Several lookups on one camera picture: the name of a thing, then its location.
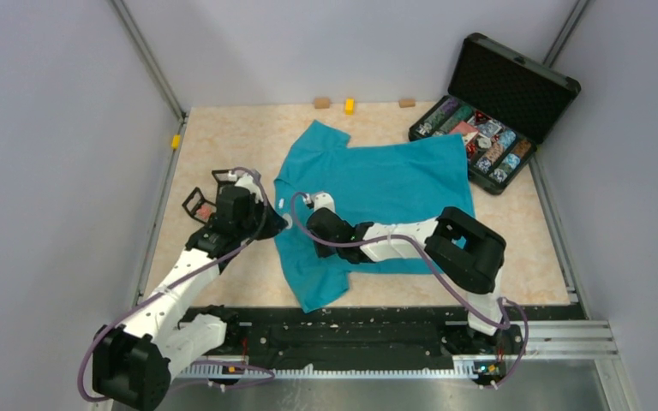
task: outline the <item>blue cloth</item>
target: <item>blue cloth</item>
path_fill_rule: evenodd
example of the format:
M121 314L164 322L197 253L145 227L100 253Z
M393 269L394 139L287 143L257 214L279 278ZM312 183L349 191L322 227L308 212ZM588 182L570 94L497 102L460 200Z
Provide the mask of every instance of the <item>blue cloth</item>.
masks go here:
M350 224L414 223L437 217L447 206L475 216L460 134L395 146L347 148L350 136L314 121L294 143L274 181L279 215L290 212L296 191L329 193L337 214ZM306 221L311 211L296 200ZM390 259L353 265L336 254L319 259L314 244L296 226L275 238L286 281L310 312L349 289L350 271L428 274L421 259Z

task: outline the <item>wooden block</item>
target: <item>wooden block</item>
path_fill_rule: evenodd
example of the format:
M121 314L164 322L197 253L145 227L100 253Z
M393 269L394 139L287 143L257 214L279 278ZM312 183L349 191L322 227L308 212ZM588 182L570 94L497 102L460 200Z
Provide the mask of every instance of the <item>wooden block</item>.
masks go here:
M328 97L317 97L314 99L315 109L328 109L332 105L332 101Z
M347 98L346 103L344 103L344 113L347 115L354 114L354 99Z
M415 107L415 99L414 98L401 98L401 99L399 99L399 108L400 109L406 109L408 107Z

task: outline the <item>brown block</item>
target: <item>brown block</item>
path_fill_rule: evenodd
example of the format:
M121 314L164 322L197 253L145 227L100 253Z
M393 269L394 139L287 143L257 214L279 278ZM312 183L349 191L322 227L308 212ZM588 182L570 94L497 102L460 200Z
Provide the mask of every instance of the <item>brown block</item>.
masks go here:
M399 100L399 108L400 109L406 109L408 107L415 107L415 99L414 98L401 98Z
M317 97L314 99L315 109L328 109L332 101L328 97Z

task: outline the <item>black case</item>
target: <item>black case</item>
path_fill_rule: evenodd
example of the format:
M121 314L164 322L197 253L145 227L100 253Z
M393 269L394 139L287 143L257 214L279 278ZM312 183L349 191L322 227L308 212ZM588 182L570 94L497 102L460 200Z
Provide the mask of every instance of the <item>black case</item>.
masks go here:
M546 139L553 125L581 91L581 86L571 77L544 67L483 34L473 33L463 41L447 91L449 95L412 125L410 141L432 136L455 113L457 108L448 112L444 120L430 131L425 128L425 135L418 131L425 120L449 98L469 105L473 113L478 110L497 120L504 129L515 132L516 139L487 172L475 166L485 151L476 152L468 159L468 174L469 179L484 190L501 194L528 163L537 146ZM531 147L521 158L520 164L503 182L491 178L506 155L523 140L527 140Z

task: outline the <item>gray floor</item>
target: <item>gray floor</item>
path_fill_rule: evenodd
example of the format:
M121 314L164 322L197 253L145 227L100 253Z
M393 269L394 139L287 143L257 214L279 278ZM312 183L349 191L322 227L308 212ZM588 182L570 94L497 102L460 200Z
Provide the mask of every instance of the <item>gray floor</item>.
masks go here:
M465 388L468 384L472 383L460 380L282 380L225 394L194 386L165 398L158 411L608 410L593 361L527 361L497 392Z

